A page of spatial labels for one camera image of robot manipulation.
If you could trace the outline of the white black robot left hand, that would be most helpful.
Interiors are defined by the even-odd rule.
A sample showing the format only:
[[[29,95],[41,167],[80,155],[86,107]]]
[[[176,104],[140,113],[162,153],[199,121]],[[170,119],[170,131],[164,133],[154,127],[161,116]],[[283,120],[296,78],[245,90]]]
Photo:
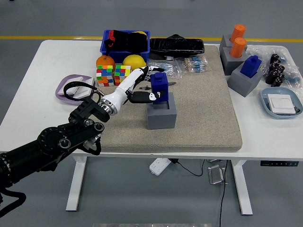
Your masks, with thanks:
[[[157,92],[142,92],[133,89],[142,81],[144,81],[149,71],[163,72],[164,69],[154,66],[145,66],[134,69],[123,82],[115,89],[115,91],[109,95],[103,96],[99,105],[108,105],[118,110],[127,100],[131,103],[152,103],[161,97],[168,94],[168,91],[161,90]]]

